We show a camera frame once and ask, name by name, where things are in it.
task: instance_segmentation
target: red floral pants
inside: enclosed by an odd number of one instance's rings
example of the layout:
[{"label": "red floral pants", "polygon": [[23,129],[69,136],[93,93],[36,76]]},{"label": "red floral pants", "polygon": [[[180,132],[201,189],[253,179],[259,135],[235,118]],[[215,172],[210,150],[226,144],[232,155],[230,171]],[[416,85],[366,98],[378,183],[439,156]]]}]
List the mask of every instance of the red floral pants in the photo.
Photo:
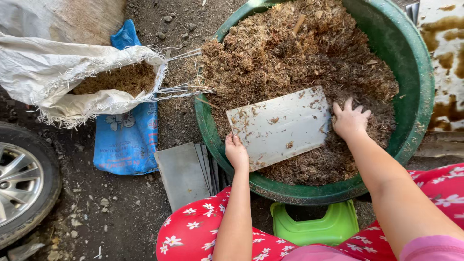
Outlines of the red floral pants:
[{"label": "red floral pants", "polygon": [[[464,163],[409,174],[443,213],[464,228]],[[230,189],[227,187],[215,196],[190,203],[168,217],[158,233],[157,259],[211,261]],[[280,261],[298,247],[253,228],[254,261]],[[377,221],[334,249],[363,261],[396,260]]]}]

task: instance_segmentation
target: dry plant fiber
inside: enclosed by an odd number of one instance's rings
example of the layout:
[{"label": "dry plant fiber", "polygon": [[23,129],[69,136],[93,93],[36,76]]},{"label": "dry plant fiber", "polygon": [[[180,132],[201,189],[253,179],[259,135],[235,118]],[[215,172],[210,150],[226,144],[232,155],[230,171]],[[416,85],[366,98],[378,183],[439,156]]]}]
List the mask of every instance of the dry plant fiber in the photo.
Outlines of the dry plant fiber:
[{"label": "dry plant fiber", "polygon": [[114,89],[125,91],[135,98],[143,90],[150,91],[153,88],[155,76],[153,65],[143,61],[87,77],[73,91],[81,95]]},{"label": "dry plant fiber", "polygon": [[[303,15],[296,34],[295,25]],[[232,27],[223,43],[202,47],[202,77],[219,135],[231,131],[225,111],[322,85],[332,104],[354,97],[373,112],[367,132],[382,148],[394,131],[398,83],[368,47],[367,36],[339,0],[298,0],[274,6]],[[260,169],[267,178],[323,185],[357,173],[346,143],[329,128],[325,145]]]}]

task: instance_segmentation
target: wooden stick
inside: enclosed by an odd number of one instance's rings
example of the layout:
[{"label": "wooden stick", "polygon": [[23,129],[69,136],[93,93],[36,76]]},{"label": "wooden stick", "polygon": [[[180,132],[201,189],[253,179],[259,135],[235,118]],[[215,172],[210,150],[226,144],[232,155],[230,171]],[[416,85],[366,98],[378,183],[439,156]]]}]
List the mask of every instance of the wooden stick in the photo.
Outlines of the wooden stick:
[{"label": "wooden stick", "polygon": [[214,108],[216,108],[216,109],[221,109],[221,108],[219,108],[218,106],[216,106],[216,105],[214,105],[214,104],[211,104],[211,103],[209,103],[209,102],[207,102],[207,101],[204,101],[204,100],[202,100],[202,99],[200,99],[200,98],[198,98],[198,97],[195,97],[195,98],[196,98],[197,100],[203,102],[203,103],[206,103],[207,105],[209,105],[209,106],[211,106],[211,107],[214,107]]},{"label": "wooden stick", "polygon": [[306,19],[306,15],[302,14],[300,18],[298,18],[298,22],[296,22],[295,27],[293,28],[293,36],[296,37],[296,34],[300,30],[301,25],[303,24],[303,21]]}]

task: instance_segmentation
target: hand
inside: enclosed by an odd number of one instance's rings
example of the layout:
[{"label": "hand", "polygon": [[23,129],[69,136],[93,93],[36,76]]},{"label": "hand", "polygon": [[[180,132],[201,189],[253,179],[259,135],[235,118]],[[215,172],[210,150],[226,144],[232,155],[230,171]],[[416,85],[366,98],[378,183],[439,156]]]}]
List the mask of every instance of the hand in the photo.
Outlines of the hand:
[{"label": "hand", "polygon": [[226,156],[234,167],[235,172],[250,172],[250,158],[248,157],[248,152],[238,135],[232,135],[232,132],[226,136]]},{"label": "hand", "polygon": [[354,110],[351,109],[352,107],[353,98],[351,97],[346,100],[344,110],[342,110],[336,102],[334,102],[333,105],[335,120],[332,120],[332,125],[335,132],[345,141],[359,134],[367,135],[367,119],[371,116],[370,110],[362,113],[362,109],[364,108],[362,105],[359,105]]}]

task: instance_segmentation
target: car wheel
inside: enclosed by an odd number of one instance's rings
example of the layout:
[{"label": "car wheel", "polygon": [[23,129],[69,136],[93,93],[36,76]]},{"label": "car wheel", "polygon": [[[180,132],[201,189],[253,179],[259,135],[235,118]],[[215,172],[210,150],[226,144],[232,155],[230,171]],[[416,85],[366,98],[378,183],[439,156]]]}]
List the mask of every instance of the car wheel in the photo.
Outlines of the car wheel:
[{"label": "car wheel", "polygon": [[0,249],[36,227],[60,191],[50,145],[25,128],[0,122]]}]

